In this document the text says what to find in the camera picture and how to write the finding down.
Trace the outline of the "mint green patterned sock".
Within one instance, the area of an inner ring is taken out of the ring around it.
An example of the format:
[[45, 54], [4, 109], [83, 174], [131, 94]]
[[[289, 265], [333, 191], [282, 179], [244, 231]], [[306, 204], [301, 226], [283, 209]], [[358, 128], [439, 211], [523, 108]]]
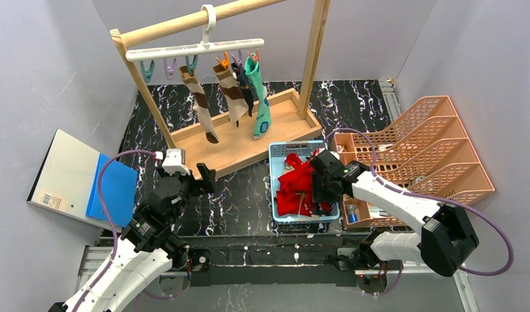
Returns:
[[252, 59], [248, 57], [244, 69], [245, 75], [248, 77], [258, 99], [258, 111], [252, 135], [254, 139], [261, 139], [266, 135], [272, 124], [271, 110], [267, 99], [268, 90], [267, 87], [263, 85], [259, 61], [253, 62]]

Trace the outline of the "coral clothespin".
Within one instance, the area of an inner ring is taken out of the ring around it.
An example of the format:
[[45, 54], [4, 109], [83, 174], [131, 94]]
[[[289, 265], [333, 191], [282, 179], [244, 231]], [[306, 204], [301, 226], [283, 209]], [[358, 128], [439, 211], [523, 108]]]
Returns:
[[259, 49], [256, 48], [255, 52], [248, 52], [248, 56], [252, 59], [253, 62], [259, 61]]

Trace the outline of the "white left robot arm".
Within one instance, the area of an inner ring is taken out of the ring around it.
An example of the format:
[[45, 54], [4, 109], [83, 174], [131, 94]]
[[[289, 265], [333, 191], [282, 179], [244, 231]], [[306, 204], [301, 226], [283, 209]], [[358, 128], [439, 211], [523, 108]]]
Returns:
[[213, 194], [216, 171], [198, 163], [201, 175], [170, 174], [158, 168], [159, 179], [123, 229], [114, 249], [90, 279], [67, 301], [50, 311], [122, 311], [149, 283], [179, 264], [188, 244], [174, 234], [172, 224], [190, 199]]

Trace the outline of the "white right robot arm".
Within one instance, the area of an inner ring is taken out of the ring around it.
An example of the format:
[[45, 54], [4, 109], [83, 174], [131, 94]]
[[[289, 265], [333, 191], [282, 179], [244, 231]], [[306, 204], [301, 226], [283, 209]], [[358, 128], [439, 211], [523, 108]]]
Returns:
[[413, 261], [451, 277], [479, 246], [465, 209], [383, 180], [358, 161], [343, 164], [331, 151], [312, 157], [313, 185], [324, 195], [340, 200], [349, 196], [386, 211], [413, 229], [412, 233], [372, 233], [358, 247], [357, 260], [369, 267], [385, 261]]

